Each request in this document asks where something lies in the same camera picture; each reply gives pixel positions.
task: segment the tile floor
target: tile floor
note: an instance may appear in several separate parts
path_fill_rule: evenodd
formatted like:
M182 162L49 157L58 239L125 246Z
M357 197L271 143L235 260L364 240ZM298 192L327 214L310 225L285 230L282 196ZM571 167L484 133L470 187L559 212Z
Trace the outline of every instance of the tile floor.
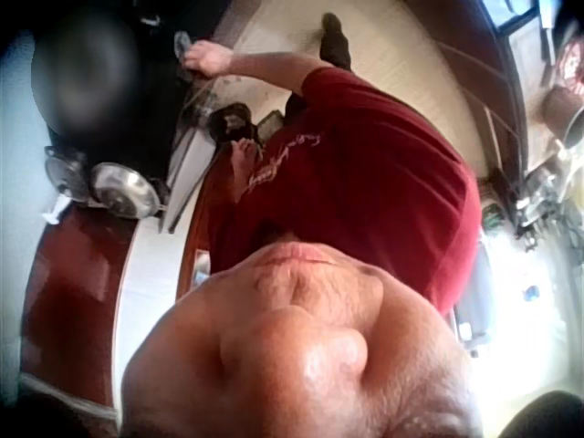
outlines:
M433 41L399 0L262 0L235 44L242 52L302 51L318 54L320 18L339 16L349 39L353 69L378 88L428 118L463 155L477 176L485 156L463 95ZM215 86L219 104L246 103L258 122L283 110L289 92L249 78L224 78Z

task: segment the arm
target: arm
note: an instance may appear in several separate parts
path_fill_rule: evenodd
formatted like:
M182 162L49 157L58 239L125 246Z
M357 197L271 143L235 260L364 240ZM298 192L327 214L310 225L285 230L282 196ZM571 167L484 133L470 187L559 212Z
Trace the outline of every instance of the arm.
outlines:
M304 79L314 70L332 67L328 62L298 53L235 54L233 50L208 41L193 44L183 64L209 78L224 75L262 79L302 96Z

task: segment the man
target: man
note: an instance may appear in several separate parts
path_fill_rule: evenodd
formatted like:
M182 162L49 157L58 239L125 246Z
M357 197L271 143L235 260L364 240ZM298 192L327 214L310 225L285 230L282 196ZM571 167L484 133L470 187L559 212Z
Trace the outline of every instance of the man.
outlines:
M422 116L346 71L340 21L323 26L325 60L205 41L186 55L208 77L291 90L293 114L261 161L234 145L214 275L132 359L124 435L480 434L469 359L441 316L475 256L474 177Z

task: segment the wall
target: wall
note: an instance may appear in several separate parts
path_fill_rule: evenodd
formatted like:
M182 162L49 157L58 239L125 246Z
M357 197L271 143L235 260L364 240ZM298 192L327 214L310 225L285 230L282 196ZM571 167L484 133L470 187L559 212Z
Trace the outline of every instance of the wall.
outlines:
M45 174L47 125L30 87L32 35L19 34L0 60L0 383L16 398L26 283L45 229L41 213L57 195Z

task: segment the wooden cabinet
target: wooden cabinet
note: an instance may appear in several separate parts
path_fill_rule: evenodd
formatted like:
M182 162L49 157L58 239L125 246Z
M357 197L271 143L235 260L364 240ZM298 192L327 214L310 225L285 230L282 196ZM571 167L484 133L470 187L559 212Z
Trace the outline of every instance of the wooden cabinet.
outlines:
M499 194L517 198L527 168L527 128L508 35L523 18L496 28L481 0L407 0L406 5L436 42L466 96L488 165L505 186Z

